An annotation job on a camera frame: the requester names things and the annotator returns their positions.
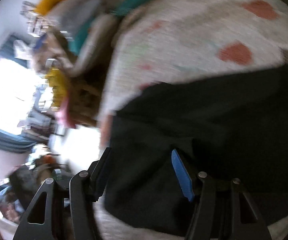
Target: sunlight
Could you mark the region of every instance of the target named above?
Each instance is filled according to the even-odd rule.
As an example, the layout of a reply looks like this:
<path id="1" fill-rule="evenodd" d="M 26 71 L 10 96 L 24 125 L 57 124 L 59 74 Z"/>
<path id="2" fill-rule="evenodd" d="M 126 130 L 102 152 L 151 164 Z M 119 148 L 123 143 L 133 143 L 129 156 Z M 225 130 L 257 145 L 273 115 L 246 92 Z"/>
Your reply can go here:
<path id="1" fill-rule="evenodd" d="M 33 70 L 18 63 L 0 59 L 0 129 L 20 134 L 22 128 L 17 124 L 26 119 L 33 106 L 33 94 L 36 85 L 42 79 Z"/>

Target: clutter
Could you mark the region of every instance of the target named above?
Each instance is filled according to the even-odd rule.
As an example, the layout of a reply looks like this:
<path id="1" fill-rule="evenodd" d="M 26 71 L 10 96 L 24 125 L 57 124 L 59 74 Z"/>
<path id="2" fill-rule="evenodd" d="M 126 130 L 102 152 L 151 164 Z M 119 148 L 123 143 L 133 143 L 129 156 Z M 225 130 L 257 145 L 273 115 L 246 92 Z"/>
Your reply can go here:
<path id="1" fill-rule="evenodd" d="M 33 95 L 34 103 L 25 120 L 20 120 L 17 127 L 22 127 L 21 136 L 39 143 L 47 144 L 51 134 L 56 133 L 57 123 L 51 111 L 53 93 L 46 84 L 39 85 Z"/>
<path id="2" fill-rule="evenodd" d="M 32 176 L 33 173 L 26 165 L 18 166 L 9 175 L 10 185 L 19 199 L 22 207 L 26 210 L 39 186 Z"/>
<path id="3" fill-rule="evenodd" d="M 63 0 L 45 15 L 67 39 L 73 39 L 81 27 L 101 11 L 102 0 Z"/>
<path id="4" fill-rule="evenodd" d="M 22 10 L 20 11 L 20 15 L 24 16 L 26 19 L 30 19 L 30 14 L 34 12 L 36 4 L 23 1 L 22 2 Z"/>
<path id="5" fill-rule="evenodd" d="M 45 76 L 53 89 L 52 108 L 59 124 L 76 128 L 75 124 L 96 125 L 94 120 L 100 104 L 101 92 L 83 78 L 68 79 L 64 73 L 52 68 Z"/>
<path id="6" fill-rule="evenodd" d="M 9 184 L 0 186 L 0 212 L 6 219 L 16 224 L 20 223 L 25 212 Z"/>
<path id="7" fill-rule="evenodd" d="M 27 33 L 35 38 L 41 37 L 48 30 L 49 23 L 40 15 L 32 12 L 28 21 Z"/>
<path id="8" fill-rule="evenodd" d="M 54 178 L 47 179 L 32 199 L 14 240 L 28 236 L 29 240 L 51 239 L 53 235 L 57 236 L 56 239 L 68 239 L 67 234 L 71 236 L 72 231 L 72 239 L 101 240 L 92 202 L 97 202 L 104 193 L 111 156 L 111 149 L 107 148 L 100 160 L 92 162 L 87 171 L 81 171 L 73 177 L 66 178 L 64 172 L 54 170 Z M 70 196 L 70 199 L 63 201 L 64 196 Z M 67 213 L 71 217 L 69 223 L 63 207 L 66 201 L 70 205 Z"/>
<path id="9" fill-rule="evenodd" d="M 39 38 L 33 48 L 32 60 L 29 62 L 30 68 L 37 73 L 46 74 L 56 63 L 69 76 L 76 56 L 67 50 L 67 46 L 66 39 L 60 33 L 54 29 L 52 32 L 48 31 Z"/>
<path id="10" fill-rule="evenodd" d="M 13 43 L 14 56 L 16 58 L 30 60 L 32 58 L 31 48 L 22 40 L 16 40 Z"/>
<path id="11" fill-rule="evenodd" d="M 52 157 L 52 161 L 46 161 L 45 157 L 48 156 Z M 31 170 L 42 164 L 55 163 L 55 156 L 57 156 L 57 154 L 52 153 L 50 148 L 45 144 L 36 144 L 32 148 L 32 153 L 29 154 L 25 165 L 29 166 Z"/>

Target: blue gripper pad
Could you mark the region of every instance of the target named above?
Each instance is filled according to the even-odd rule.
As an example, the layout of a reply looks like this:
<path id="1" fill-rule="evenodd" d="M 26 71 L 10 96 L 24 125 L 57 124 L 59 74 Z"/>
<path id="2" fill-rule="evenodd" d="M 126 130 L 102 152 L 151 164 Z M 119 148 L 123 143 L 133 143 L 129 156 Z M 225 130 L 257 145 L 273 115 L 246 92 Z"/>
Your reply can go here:
<path id="1" fill-rule="evenodd" d="M 174 171 L 176 173 L 177 179 L 179 180 L 183 195 L 188 198 L 189 202 L 193 202 L 194 200 L 194 193 L 192 187 L 192 180 L 188 175 L 185 166 L 177 153 L 176 150 L 172 151 L 172 164 Z"/>

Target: black fabric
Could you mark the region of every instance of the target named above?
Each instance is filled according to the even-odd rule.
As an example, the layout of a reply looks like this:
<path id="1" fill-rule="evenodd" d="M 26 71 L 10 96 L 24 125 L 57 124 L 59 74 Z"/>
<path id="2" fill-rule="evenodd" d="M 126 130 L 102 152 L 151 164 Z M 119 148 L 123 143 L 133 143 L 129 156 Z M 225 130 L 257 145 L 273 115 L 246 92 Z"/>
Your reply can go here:
<path id="1" fill-rule="evenodd" d="M 288 65 L 145 89 L 113 118 L 105 208 L 134 227 L 184 236 L 193 206 L 171 150 L 216 179 L 240 178 L 266 223 L 288 215 Z"/>

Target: blue curtain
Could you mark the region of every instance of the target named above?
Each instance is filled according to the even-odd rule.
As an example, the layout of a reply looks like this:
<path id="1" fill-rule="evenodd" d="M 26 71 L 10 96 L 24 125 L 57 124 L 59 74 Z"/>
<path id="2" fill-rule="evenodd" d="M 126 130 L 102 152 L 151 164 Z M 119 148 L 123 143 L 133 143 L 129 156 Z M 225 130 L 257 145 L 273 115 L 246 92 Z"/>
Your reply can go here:
<path id="1" fill-rule="evenodd" d="M 13 60 L 19 65 L 27 68 L 26 60 L 14 57 L 13 43 L 16 40 L 20 39 L 14 35 L 9 36 L 7 41 L 0 48 L 0 57 Z M 0 130 L 0 150 L 14 153 L 26 153 L 30 151 L 35 144 L 36 141 Z"/>
<path id="2" fill-rule="evenodd" d="M 19 65 L 27 68 L 27 61 L 16 58 L 14 56 L 14 48 L 13 48 L 13 43 L 16 40 L 20 40 L 18 37 L 14 35 L 10 35 L 9 38 L 7 39 L 6 43 L 3 44 L 3 46 L 0 49 L 0 57 L 4 57 L 6 59 L 10 59 L 18 63 Z"/>
<path id="3" fill-rule="evenodd" d="M 13 153 L 26 153 L 36 145 L 36 141 L 26 139 L 20 135 L 14 135 L 0 130 L 0 150 Z"/>

